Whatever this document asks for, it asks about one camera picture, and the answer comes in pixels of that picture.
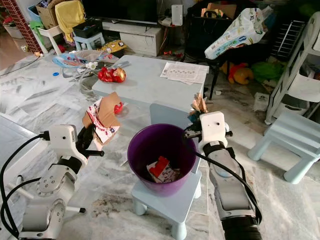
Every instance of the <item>red plush toy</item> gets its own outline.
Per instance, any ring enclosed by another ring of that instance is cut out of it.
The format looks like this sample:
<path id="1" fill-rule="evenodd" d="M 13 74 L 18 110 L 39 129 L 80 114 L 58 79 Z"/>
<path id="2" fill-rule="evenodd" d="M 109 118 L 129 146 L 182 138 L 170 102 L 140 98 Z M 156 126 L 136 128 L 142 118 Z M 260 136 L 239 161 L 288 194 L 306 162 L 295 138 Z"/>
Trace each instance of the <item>red plush toy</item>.
<path id="1" fill-rule="evenodd" d="M 126 72 L 120 67 L 117 69 L 103 67 L 98 73 L 98 78 L 103 82 L 122 83 L 126 80 Z"/>

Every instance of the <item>plastic bag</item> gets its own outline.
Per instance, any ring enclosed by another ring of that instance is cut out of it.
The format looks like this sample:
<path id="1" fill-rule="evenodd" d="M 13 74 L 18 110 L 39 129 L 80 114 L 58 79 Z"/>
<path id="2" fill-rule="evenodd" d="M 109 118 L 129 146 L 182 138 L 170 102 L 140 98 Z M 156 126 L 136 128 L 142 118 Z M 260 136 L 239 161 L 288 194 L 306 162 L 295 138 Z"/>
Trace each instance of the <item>plastic bag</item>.
<path id="1" fill-rule="evenodd" d="M 204 51 L 205 57 L 213 60 L 228 49 L 258 43 L 266 33 L 263 21 L 272 11 L 269 6 L 262 11 L 259 8 L 245 8 L 223 35 Z"/>

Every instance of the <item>white rack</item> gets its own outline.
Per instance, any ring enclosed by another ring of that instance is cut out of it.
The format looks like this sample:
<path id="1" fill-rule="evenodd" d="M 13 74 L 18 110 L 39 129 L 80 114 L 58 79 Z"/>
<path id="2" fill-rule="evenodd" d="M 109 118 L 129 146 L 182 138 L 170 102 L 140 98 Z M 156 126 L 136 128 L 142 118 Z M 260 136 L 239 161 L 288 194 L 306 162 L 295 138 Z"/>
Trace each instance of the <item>white rack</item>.
<path id="1" fill-rule="evenodd" d="M 317 40 L 320 30 L 320 11 L 314 13 L 312 17 L 309 19 L 303 33 L 298 41 L 294 52 L 281 76 L 279 82 L 272 94 L 270 95 L 270 101 L 268 105 L 268 109 L 266 112 L 265 123 L 272 124 L 275 121 L 275 112 L 279 108 L 281 101 L 285 94 L 288 94 L 297 99 L 301 99 L 304 101 L 310 102 L 320 102 L 320 99 L 315 101 L 317 97 L 315 94 L 319 94 L 320 97 L 320 81 L 315 79 L 306 78 L 306 81 L 318 81 L 318 83 L 314 83 L 310 85 L 309 92 L 307 94 L 297 94 L 293 88 L 294 86 L 301 85 L 302 82 L 300 78 L 297 77 L 299 75 L 300 67 L 308 57 L 308 55 L 318 56 L 320 57 L 320 51 L 314 50 L 313 46 Z"/>

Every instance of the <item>purple bucket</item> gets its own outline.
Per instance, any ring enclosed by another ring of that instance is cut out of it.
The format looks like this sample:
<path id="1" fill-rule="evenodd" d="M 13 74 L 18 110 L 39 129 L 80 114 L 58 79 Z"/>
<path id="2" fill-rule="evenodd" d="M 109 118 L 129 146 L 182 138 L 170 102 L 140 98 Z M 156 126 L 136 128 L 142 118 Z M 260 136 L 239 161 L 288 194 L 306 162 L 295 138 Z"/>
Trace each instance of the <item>purple bucket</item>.
<path id="1" fill-rule="evenodd" d="M 138 132 L 129 144 L 127 156 L 132 171 L 159 196 L 170 196 L 178 191 L 195 164 L 196 156 L 184 145 L 183 133 L 183 129 L 171 124 L 154 124 Z M 188 139 L 186 143 L 196 150 L 193 140 Z M 180 169 L 183 177 L 173 182 L 154 182 L 147 165 L 160 156 L 167 158 L 172 168 Z"/>

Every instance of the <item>cardboard box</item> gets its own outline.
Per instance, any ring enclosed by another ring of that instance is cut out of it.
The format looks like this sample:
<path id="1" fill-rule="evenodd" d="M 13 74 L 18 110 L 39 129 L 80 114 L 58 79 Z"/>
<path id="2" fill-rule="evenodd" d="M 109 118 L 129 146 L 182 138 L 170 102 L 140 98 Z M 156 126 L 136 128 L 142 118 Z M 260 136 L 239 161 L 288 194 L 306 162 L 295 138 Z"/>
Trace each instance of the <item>cardboard box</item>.
<path id="1" fill-rule="evenodd" d="M 208 4 L 207 8 L 210 9 L 210 10 L 220 9 L 229 18 L 234 19 L 235 18 L 236 9 L 237 9 L 237 5 L 235 5 L 235 4 L 223 5 L 223 4 L 215 4 L 215 3 L 211 2 L 211 3 Z"/>
<path id="2" fill-rule="evenodd" d="M 101 99 L 101 101 L 97 101 L 96 103 L 99 103 L 99 105 L 93 104 L 88 107 L 87 111 L 84 114 L 84 117 L 82 119 L 82 123 L 85 128 L 90 126 L 94 122 L 96 123 L 96 130 L 94 134 L 94 140 L 96 145 L 106 145 L 110 142 L 110 140 L 114 137 L 114 135 L 117 133 L 120 122 L 118 122 L 116 116 L 115 116 L 115 105 L 119 105 L 121 102 L 119 96 L 116 92 L 113 92 L 109 94 L 108 96 L 105 96 Z M 100 130 L 99 125 L 104 126 L 105 128 L 113 128 L 115 132 L 113 134 L 110 134 L 110 132 L 105 132 L 103 130 Z M 101 134 L 102 132 L 105 132 L 105 136 L 99 137 L 98 134 Z"/>
<path id="3" fill-rule="evenodd" d="M 46 29 L 51 29 L 55 26 L 58 26 L 55 6 L 64 1 L 65 0 L 52 0 L 48 4 L 47 8 L 41 7 L 39 3 L 35 6 Z"/>

